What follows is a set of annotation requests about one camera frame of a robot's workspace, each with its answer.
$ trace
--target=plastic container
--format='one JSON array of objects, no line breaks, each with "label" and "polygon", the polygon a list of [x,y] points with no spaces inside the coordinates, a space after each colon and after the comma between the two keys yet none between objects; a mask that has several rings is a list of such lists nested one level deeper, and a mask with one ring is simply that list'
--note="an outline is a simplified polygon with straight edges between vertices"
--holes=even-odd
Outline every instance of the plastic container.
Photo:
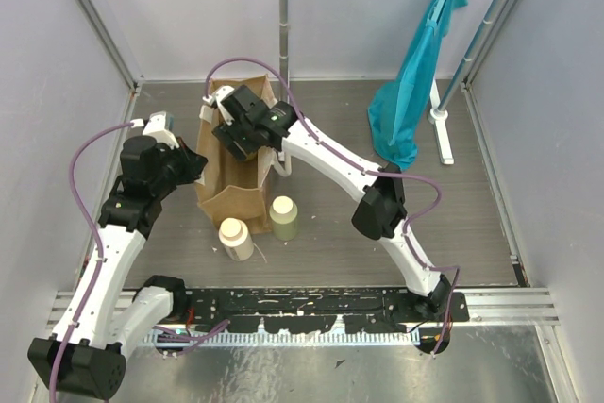
[{"label": "plastic container", "polygon": [[218,230],[218,238],[226,253],[235,261],[249,259],[254,252],[254,242],[245,222],[229,217]]},{"label": "plastic container", "polygon": [[281,241],[289,241],[298,234],[298,207],[290,197],[281,196],[269,209],[273,234]]}]

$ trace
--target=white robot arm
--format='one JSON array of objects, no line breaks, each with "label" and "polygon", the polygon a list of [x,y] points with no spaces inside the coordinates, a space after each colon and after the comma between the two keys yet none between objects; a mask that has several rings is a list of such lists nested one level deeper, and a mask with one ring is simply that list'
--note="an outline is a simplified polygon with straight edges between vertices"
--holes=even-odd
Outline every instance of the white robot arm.
[{"label": "white robot arm", "polygon": [[[307,164],[332,179],[338,183],[338,185],[344,189],[355,202],[361,203],[366,195],[365,188],[372,187],[378,178],[351,169],[350,166],[344,162],[335,160],[333,154],[320,143],[326,143],[337,149],[350,160],[354,160],[360,164],[365,170],[379,171],[379,165],[360,158],[339,143],[333,141],[313,125],[310,120],[307,119],[306,123],[320,138],[320,142],[310,138],[307,130],[298,121],[288,129],[290,135],[283,139],[283,151],[305,161]],[[426,256],[424,249],[422,249],[421,245],[415,239],[411,229],[409,229],[408,235],[414,245],[415,252],[425,264],[430,266],[430,260]],[[403,236],[403,223],[398,222],[392,238],[380,237],[378,241],[384,246],[401,274],[404,276],[407,288],[415,294],[429,296],[439,284],[441,274],[423,267],[412,255]]]},{"label": "white robot arm", "polygon": [[388,251],[409,291],[418,296],[416,309],[427,319],[443,311],[451,285],[445,275],[431,269],[430,260],[410,228],[406,235],[415,255],[405,241],[403,224],[407,212],[402,180],[370,175],[378,171],[399,173],[398,167],[390,164],[380,169],[378,164],[330,139],[308,118],[303,124],[289,104],[277,102],[269,108],[245,86],[221,87],[206,99],[202,109],[211,108],[219,109],[226,119],[212,132],[236,159],[246,160],[261,146],[268,146],[305,161],[338,183],[359,203],[352,217],[353,226]]},{"label": "white robot arm", "polygon": [[[57,389],[109,400],[117,392],[126,361],[139,341],[161,320],[181,317],[189,306],[184,281],[153,276],[132,304],[111,320],[132,263],[161,213],[161,201],[177,186],[200,178],[208,162],[171,132],[172,117],[152,115],[143,134],[124,142],[117,177],[99,219],[104,246],[95,248],[74,298],[49,339],[34,339],[27,356],[49,387],[59,345],[74,324],[74,313],[90,292],[63,354]],[[102,261],[100,271],[95,264]]]}]

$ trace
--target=blue towel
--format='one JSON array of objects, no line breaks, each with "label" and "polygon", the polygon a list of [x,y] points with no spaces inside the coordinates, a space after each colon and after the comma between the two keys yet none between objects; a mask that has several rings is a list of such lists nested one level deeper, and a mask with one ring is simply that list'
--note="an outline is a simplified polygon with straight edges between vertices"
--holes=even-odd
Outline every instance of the blue towel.
[{"label": "blue towel", "polygon": [[467,0],[432,0],[417,27],[395,81],[377,92],[368,109],[374,148],[384,159],[409,168],[417,156],[415,129],[426,109],[436,62],[451,13]]}]

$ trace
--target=black metal plate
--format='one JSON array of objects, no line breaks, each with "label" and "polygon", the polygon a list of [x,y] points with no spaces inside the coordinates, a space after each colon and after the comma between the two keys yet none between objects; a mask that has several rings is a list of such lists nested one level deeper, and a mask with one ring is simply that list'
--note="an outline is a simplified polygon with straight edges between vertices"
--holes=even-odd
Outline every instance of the black metal plate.
[{"label": "black metal plate", "polygon": [[[230,321],[229,332],[254,333],[263,319],[267,332],[288,329],[292,334],[327,332],[337,315],[343,316],[347,333],[406,332],[407,324],[425,321],[414,309],[417,296],[405,288],[233,288],[188,293],[194,309],[192,324],[201,331],[224,319]],[[451,319],[469,320],[462,293],[453,294]]]}]

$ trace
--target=gray floor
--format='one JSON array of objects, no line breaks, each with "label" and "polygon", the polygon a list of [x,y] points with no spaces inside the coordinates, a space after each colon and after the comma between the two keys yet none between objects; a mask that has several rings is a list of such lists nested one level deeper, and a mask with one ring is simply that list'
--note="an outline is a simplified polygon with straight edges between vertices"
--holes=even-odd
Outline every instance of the gray floor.
[{"label": "gray floor", "polygon": [[[371,145],[366,117],[366,107],[380,85],[378,81],[296,82],[293,89],[302,110],[326,134],[364,158],[380,160]],[[194,147],[201,95],[197,84],[146,84],[133,117],[169,110],[176,117],[175,133]],[[451,102],[447,126],[456,160],[448,167],[439,162],[428,121],[417,131],[419,156],[410,172],[439,181],[445,196],[438,209],[414,224],[415,234],[435,264],[461,266],[462,285],[515,285],[475,131],[459,94]],[[287,244],[271,234],[256,236],[266,262],[258,252],[245,262],[229,259],[197,207],[194,189],[184,187],[165,200],[163,214],[126,286],[137,287],[153,274],[182,277],[191,287],[404,283],[386,251],[352,227],[354,203],[335,183],[298,160],[291,177],[274,176],[272,183],[272,196],[287,194],[298,205],[300,233]],[[434,196],[425,185],[406,183],[405,188],[410,212],[423,208]]]}]

